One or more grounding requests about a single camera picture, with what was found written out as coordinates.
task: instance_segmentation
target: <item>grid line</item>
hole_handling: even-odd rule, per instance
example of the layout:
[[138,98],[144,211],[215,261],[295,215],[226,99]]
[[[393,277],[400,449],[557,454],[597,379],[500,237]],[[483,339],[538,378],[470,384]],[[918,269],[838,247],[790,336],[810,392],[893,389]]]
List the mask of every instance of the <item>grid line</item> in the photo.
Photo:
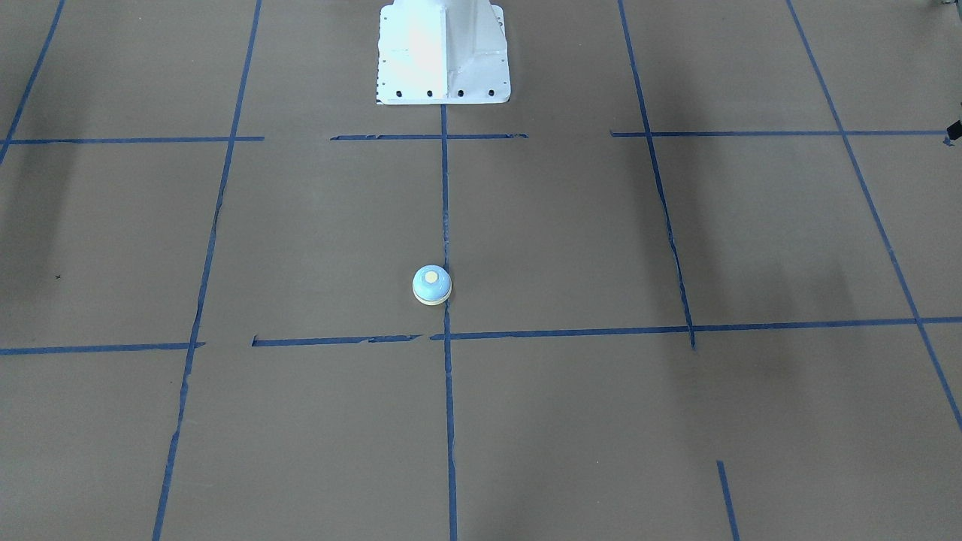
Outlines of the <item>grid line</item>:
[[104,344],[98,346],[52,346],[40,348],[0,348],[0,356],[7,355],[52,355],[63,353],[103,353],[113,351],[149,351],[187,349],[187,342],[161,342],[158,344]]
[[719,470],[719,482],[721,483],[721,494],[724,496],[724,507],[728,513],[728,527],[731,528],[732,541],[741,541],[742,536],[738,533],[738,521],[735,519],[735,505],[731,501],[731,490],[728,488],[728,474],[724,469],[724,462],[715,461]]
[[681,270],[678,247],[674,243],[674,232],[671,229],[671,214],[668,210],[668,200],[665,197],[665,187],[662,185],[661,169],[658,168],[658,155],[655,152],[655,141],[654,138],[651,137],[651,125],[648,123],[648,110],[645,106],[645,93],[642,91],[642,79],[638,74],[638,64],[635,62],[635,47],[631,44],[631,32],[628,31],[628,17],[624,14],[624,0],[618,0],[618,10],[621,15],[621,29],[624,31],[624,43],[628,48],[628,61],[631,63],[631,73],[635,79],[638,107],[642,113],[642,124],[645,126],[645,139],[648,143],[651,169],[655,176],[655,188],[658,190],[658,198],[661,199],[662,212],[665,214],[665,229],[668,231],[668,244],[671,248],[671,256],[674,258],[675,273],[678,276],[678,291],[681,294],[681,305],[685,311],[685,323],[688,325],[688,338],[692,344],[692,349],[695,349],[695,326],[692,322],[692,311],[688,305],[688,294],[685,292],[685,277]]
[[[450,271],[450,213],[448,205],[447,106],[441,105],[441,199],[444,270]],[[447,427],[447,520],[451,541],[458,541],[458,483],[454,460],[454,379],[451,364],[451,299],[444,301],[444,414]]]
[[805,31],[801,27],[801,21],[798,19],[798,14],[795,11],[795,6],[792,4],[792,0],[785,0],[785,3],[788,6],[789,13],[792,15],[792,20],[795,22],[795,26],[798,30],[798,36],[801,38],[801,43],[804,45],[805,52],[808,54],[808,60],[812,64],[812,69],[815,71],[815,75],[819,79],[819,85],[822,87],[822,92],[825,95],[825,101],[828,103],[828,108],[831,110],[832,117],[835,119],[835,125],[838,126],[838,131],[842,136],[842,142],[845,144],[846,152],[848,153],[848,159],[851,161],[851,166],[852,169],[854,169],[855,176],[858,178],[858,184],[862,189],[862,194],[865,196],[865,201],[868,203],[869,210],[872,212],[872,218],[875,221],[875,227],[878,229],[878,234],[881,237],[882,242],[885,244],[885,250],[889,254],[889,260],[892,262],[892,268],[895,270],[896,277],[899,279],[899,284],[902,288],[902,292],[905,295],[905,301],[908,303],[909,309],[912,311],[912,317],[915,320],[916,326],[919,327],[919,334],[922,336],[922,341],[925,344],[925,350],[928,352],[928,358],[932,362],[932,367],[935,369],[935,373],[939,378],[939,383],[942,385],[942,391],[945,393],[946,399],[949,401],[949,409],[951,409],[952,415],[955,417],[955,423],[958,425],[959,430],[962,431],[962,413],[959,412],[958,404],[955,402],[955,396],[952,394],[952,390],[949,387],[949,381],[946,379],[946,375],[942,370],[942,364],[939,363],[939,358],[935,354],[935,348],[928,339],[928,333],[925,331],[924,321],[919,314],[919,309],[915,304],[915,299],[912,297],[912,292],[909,290],[908,283],[905,281],[905,276],[902,273],[901,265],[899,265],[899,258],[896,257],[896,252],[889,240],[889,235],[885,232],[885,226],[882,225],[882,219],[878,214],[878,209],[875,208],[875,202],[872,199],[872,194],[869,191],[869,185],[866,183],[865,176],[862,174],[862,168],[859,167],[858,160],[855,158],[855,152],[851,147],[851,141],[848,140],[848,134],[845,130],[845,127],[842,125],[842,119],[839,117],[838,110],[835,107],[835,101],[828,92],[828,85],[825,83],[825,79],[822,76],[822,71],[819,69],[819,64],[815,60],[815,53],[812,52],[812,47],[808,42],[808,37],[805,35]]
[[384,135],[340,135],[331,141],[441,141],[488,140],[488,139],[528,139],[528,134],[384,134]]
[[27,80],[27,87],[23,90],[23,95],[20,96],[20,103],[16,106],[16,113],[13,114],[10,130],[7,131],[7,137],[3,141],[3,147],[0,148],[0,165],[3,165],[4,159],[7,158],[7,150],[10,148],[11,141],[13,141],[13,134],[16,133],[16,127],[20,124],[20,118],[23,116],[23,110],[27,106],[27,100],[30,99],[30,91],[34,89],[34,83],[40,74],[40,68],[43,67],[43,60],[47,58],[47,51],[50,50],[50,43],[54,39],[54,33],[57,32],[57,24],[60,22],[64,4],[66,4],[66,0],[60,0],[60,3],[57,4],[54,19],[50,23],[50,30],[47,31],[47,38],[43,41],[43,46],[40,48],[37,63],[34,64],[34,70],[30,73],[30,79]]
[[[925,324],[960,324],[962,316],[942,318],[922,318]],[[799,329],[829,329],[876,326],[915,325],[913,318],[891,318],[875,320],[825,320],[812,322],[759,322],[759,323],[722,323],[694,325],[695,332],[746,332],[765,330],[799,330]],[[687,325],[662,325],[642,327],[598,327],[598,328],[569,328],[548,330],[503,330],[478,332],[452,332],[451,340],[497,340],[502,338],[563,338],[577,336],[625,336],[643,334],[679,334],[687,333]],[[254,337],[251,346],[254,348],[280,348],[292,346],[330,346],[344,344],[381,344],[388,342],[413,342],[421,338],[421,334],[396,334],[383,336],[349,336],[330,338],[290,338],[262,340]],[[444,340],[444,333],[433,334],[428,337],[432,341]]]
[[[234,142],[262,142],[264,136],[237,136]],[[230,136],[224,137],[129,137],[129,138],[94,138],[94,139],[14,139],[10,145],[19,144],[146,144],[167,142],[230,142]]]
[[703,137],[944,137],[945,130],[718,130],[706,132],[611,132],[614,138],[703,138]]
[[207,256],[204,260],[204,271],[201,275],[200,290],[197,293],[197,313],[190,329],[190,342],[188,343],[187,357],[184,361],[184,376],[181,380],[180,400],[177,411],[177,426],[173,435],[170,437],[170,448],[167,452],[167,461],[164,468],[164,483],[161,486],[160,501],[157,505],[157,516],[154,520],[154,531],[152,541],[160,541],[161,532],[164,527],[164,516],[166,513],[167,497],[170,494],[170,482],[173,477],[174,461],[177,457],[177,446],[180,441],[180,431],[184,423],[184,410],[187,406],[188,378],[193,368],[193,356],[198,345],[198,335],[200,333],[200,322],[204,314],[204,301],[207,298],[207,285],[211,277],[211,266],[214,263],[214,250],[217,240],[217,223],[220,218],[220,210],[224,203],[224,191],[227,188],[227,179],[230,175],[231,161],[234,157],[234,144],[238,134],[238,126],[241,123],[241,109],[243,108],[244,91],[247,86],[247,75],[250,72],[250,63],[254,54],[254,41],[257,37],[257,26],[261,16],[262,0],[257,0],[254,6],[254,18],[251,22],[250,37],[247,41],[247,54],[244,57],[243,71],[240,75],[240,86],[238,88],[237,103],[234,107],[234,120],[231,124],[230,140],[227,142],[227,152],[224,156],[224,167],[220,175],[220,187],[217,192],[217,202],[214,207],[214,218],[211,224],[211,233],[207,242]]

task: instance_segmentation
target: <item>mounting plate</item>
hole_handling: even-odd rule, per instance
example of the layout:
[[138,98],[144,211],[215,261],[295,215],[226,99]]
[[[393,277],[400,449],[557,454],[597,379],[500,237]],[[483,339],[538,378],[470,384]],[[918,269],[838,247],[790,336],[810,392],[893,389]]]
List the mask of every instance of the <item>mounting plate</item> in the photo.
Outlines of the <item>mounting plate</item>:
[[505,36],[504,11],[489,0],[408,0],[385,6],[378,40],[377,102],[508,101],[511,78]]

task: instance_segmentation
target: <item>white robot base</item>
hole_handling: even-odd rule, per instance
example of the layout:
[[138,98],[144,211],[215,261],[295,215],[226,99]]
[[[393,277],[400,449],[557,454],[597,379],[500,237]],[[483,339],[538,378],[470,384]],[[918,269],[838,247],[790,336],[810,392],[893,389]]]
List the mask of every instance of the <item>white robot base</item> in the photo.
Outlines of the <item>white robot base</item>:
[[504,11],[489,0],[394,0],[381,10],[377,102],[504,103]]

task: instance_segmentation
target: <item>light blue button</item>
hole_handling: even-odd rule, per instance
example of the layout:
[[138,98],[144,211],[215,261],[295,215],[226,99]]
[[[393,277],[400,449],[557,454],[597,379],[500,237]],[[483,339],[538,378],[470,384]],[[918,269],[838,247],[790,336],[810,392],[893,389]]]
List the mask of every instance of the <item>light blue button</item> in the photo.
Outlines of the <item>light blue button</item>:
[[426,265],[415,272],[412,287],[419,301],[434,306],[451,296],[451,276],[437,265]]

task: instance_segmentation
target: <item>blue painter's tape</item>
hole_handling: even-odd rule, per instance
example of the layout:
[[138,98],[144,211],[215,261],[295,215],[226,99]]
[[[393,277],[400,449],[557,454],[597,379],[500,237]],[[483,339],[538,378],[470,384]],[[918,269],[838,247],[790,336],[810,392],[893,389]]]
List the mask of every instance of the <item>blue painter's tape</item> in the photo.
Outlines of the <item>blue painter's tape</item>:
[[[331,138],[331,141],[439,141],[445,137],[440,135],[342,135]],[[497,140],[497,139],[528,139],[527,134],[457,134],[448,135],[451,140]]]
[[61,353],[102,353],[115,351],[183,350],[187,342],[168,342],[160,344],[107,344],[103,346],[56,346],[51,348],[0,348],[0,355],[50,355]]
[[[263,136],[240,136],[234,138],[236,142],[261,142]],[[229,142],[230,137],[134,137],[113,139],[15,139],[15,144],[144,144],[166,142]]]
[[238,88],[237,103],[234,106],[234,119],[231,124],[230,140],[227,142],[227,152],[224,156],[224,168],[220,174],[220,187],[217,191],[217,202],[214,207],[214,219],[211,223],[211,234],[207,241],[207,256],[204,260],[204,271],[201,274],[200,290],[197,293],[197,312],[194,316],[193,326],[190,329],[190,344],[187,350],[187,357],[184,361],[184,376],[181,379],[180,399],[177,410],[177,426],[173,435],[170,437],[170,447],[167,450],[167,461],[164,468],[164,482],[161,486],[160,501],[157,505],[157,516],[154,519],[154,530],[151,536],[152,541],[160,541],[161,532],[164,528],[164,516],[167,508],[167,498],[170,494],[170,482],[173,478],[174,462],[177,457],[177,446],[180,441],[181,427],[184,424],[184,410],[187,406],[188,378],[193,369],[193,357],[196,350],[197,339],[200,333],[200,322],[204,314],[204,301],[207,298],[207,285],[211,278],[211,266],[214,263],[214,248],[217,240],[217,223],[220,220],[220,209],[224,203],[224,191],[227,188],[227,179],[230,175],[231,160],[234,157],[234,144],[237,140],[238,126],[241,123],[241,109],[243,108],[244,90],[247,87],[247,75],[250,73],[251,58],[254,55],[254,41],[257,37],[258,21],[261,17],[261,5],[263,0],[257,0],[254,6],[254,20],[251,23],[250,37],[247,41],[247,54],[244,57],[243,71],[240,75],[240,86]]
[[30,73],[30,79],[27,80],[27,88],[23,90],[23,95],[20,96],[20,103],[17,104],[16,113],[13,114],[13,122],[10,124],[10,130],[7,131],[7,137],[3,141],[3,146],[0,147],[0,164],[3,164],[4,159],[7,157],[7,150],[10,148],[11,141],[13,141],[13,134],[16,133],[16,127],[20,124],[23,110],[27,106],[27,100],[30,99],[30,92],[34,89],[34,83],[40,74],[40,68],[43,67],[43,60],[47,58],[47,51],[50,50],[50,42],[53,41],[54,33],[57,32],[57,25],[60,23],[65,2],[66,0],[60,0],[60,3],[57,4],[54,19],[50,22],[50,29],[47,31],[47,38],[43,41],[43,46],[40,48],[40,55],[37,57],[37,63],[34,64],[34,70]]
[[[944,318],[923,318],[925,324],[962,323],[962,316]],[[759,322],[759,323],[729,323],[714,325],[695,325],[695,332],[738,332],[752,330],[792,330],[846,327],[873,327],[915,325],[912,318],[891,318],[876,320],[833,320],[818,322]],[[555,338],[569,336],[620,336],[635,334],[673,334],[687,333],[686,325],[664,325],[649,327],[614,327],[614,328],[580,328],[580,329],[551,329],[551,330],[504,330],[487,332],[455,332],[451,333],[451,340],[491,340],[500,338]],[[361,344],[377,342],[411,342],[421,335],[397,334],[386,336],[357,336],[333,338],[294,338],[284,340],[261,340],[254,338],[251,346],[255,348],[273,348],[283,346],[324,346],[335,344]],[[429,340],[438,342],[444,339],[443,333],[433,334]]]
[[[646,138],[645,132],[611,132],[614,138]],[[702,138],[702,137],[838,137],[838,130],[771,130],[771,131],[708,131],[708,132],[651,132],[653,138]],[[859,137],[885,136],[939,136],[945,130],[859,130],[845,132],[845,135]]]
[[385,336],[341,336],[334,338],[297,338],[288,340],[261,340],[254,337],[253,348],[283,348],[288,346],[330,346],[335,344],[384,344],[391,342],[412,342],[419,334],[392,334]]
[[628,31],[628,18],[624,14],[624,0],[618,0],[618,9],[621,15],[621,28],[624,31],[624,43],[628,48],[628,61],[631,63],[631,73],[635,79],[635,92],[638,94],[638,106],[642,112],[642,124],[645,125],[648,154],[651,157],[651,168],[655,176],[655,187],[658,189],[658,198],[661,200],[662,212],[665,214],[665,228],[668,231],[668,244],[671,248],[671,256],[674,258],[675,273],[678,276],[678,291],[681,294],[681,305],[685,311],[685,322],[688,325],[689,341],[692,344],[692,349],[695,349],[695,326],[692,323],[692,311],[689,308],[688,294],[685,291],[685,276],[681,271],[681,260],[678,257],[678,248],[675,245],[674,232],[671,229],[671,214],[668,210],[668,200],[665,197],[665,187],[662,185],[661,170],[658,168],[658,156],[655,153],[655,141],[651,137],[651,124],[648,122],[648,110],[645,106],[645,93],[642,91],[642,80],[638,74],[638,65],[635,62],[635,47],[631,43],[631,33]]
[[865,196],[866,203],[869,205],[869,210],[872,212],[872,218],[875,222],[875,227],[878,229],[878,234],[882,238],[882,242],[885,244],[885,250],[889,254],[889,260],[892,262],[892,268],[895,270],[896,277],[899,279],[902,293],[905,295],[905,301],[908,303],[909,309],[912,311],[912,317],[916,323],[916,326],[919,327],[919,334],[922,336],[922,341],[925,345],[925,350],[928,352],[928,358],[932,363],[932,368],[935,369],[936,376],[939,378],[939,383],[942,385],[942,391],[946,396],[946,400],[949,402],[949,409],[952,412],[952,416],[955,418],[955,423],[958,425],[959,430],[962,431],[962,412],[959,411],[958,404],[955,402],[955,396],[949,387],[949,381],[946,379],[945,373],[942,370],[942,365],[939,363],[939,358],[935,354],[935,348],[932,347],[931,341],[928,339],[928,333],[925,331],[923,319],[919,315],[919,310],[916,307],[915,299],[912,297],[912,293],[909,291],[908,283],[905,281],[905,276],[902,273],[901,265],[899,265],[899,259],[896,257],[895,249],[892,248],[892,243],[889,241],[889,235],[885,232],[885,227],[882,225],[882,220],[878,214],[878,209],[875,208],[875,202],[872,199],[872,194],[869,192],[869,185],[865,181],[865,176],[862,174],[862,168],[858,165],[858,160],[855,159],[855,151],[852,149],[851,142],[848,140],[848,135],[846,134],[845,128],[842,125],[842,120],[839,117],[838,110],[835,108],[835,102],[832,100],[832,96],[828,92],[828,85],[825,83],[825,79],[822,76],[822,71],[819,69],[819,64],[815,61],[815,54],[812,52],[812,47],[808,42],[808,37],[805,36],[805,31],[801,28],[801,21],[798,19],[798,14],[795,11],[795,5],[792,4],[792,0],[785,0],[785,3],[788,5],[789,13],[792,15],[792,20],[795,22],[796,29],[798,30],[798,36],[801,38],[801,43],[805,47],[805,52],[808,54],[808,60],[812,64],[812,69],[815,71],[815,75],[819,80],[819,85],[822,86],[822,92],[824,93],[825,101],[828,103],[828,109],[831,111],[832,117],[835,119],[835,124],[838,126],[839,132],[842,132],[842,141],[845,143],[848,159],[851,161],[851,166],[855,171],[855,176],[858,178],[858,183],[862,189],[862,194]]
[[450,540],[458,541],[458,483],[454,460],[454,381],[451,375],[451,301],[444,302],[444,389],[447,417],[447,520]]
[[728,489],[728,475],[724,470],[724,462],[717,460],[715,464],[719,469],[721,493],[724,495],[724,506],[728,512],[728,525],[731,527],[731,539],[732,541],[741,541],[742,537],[738,533],[738,521],[735,520],[735,505],[731,502],[731,491]]
[[450,255],[450,214],[447,204],[447,180],[448,180],[448,152],[447,152],[447,106],[441,105],[441,225],[442,239],[444,242],[444,270],[450,272],[448,266]]

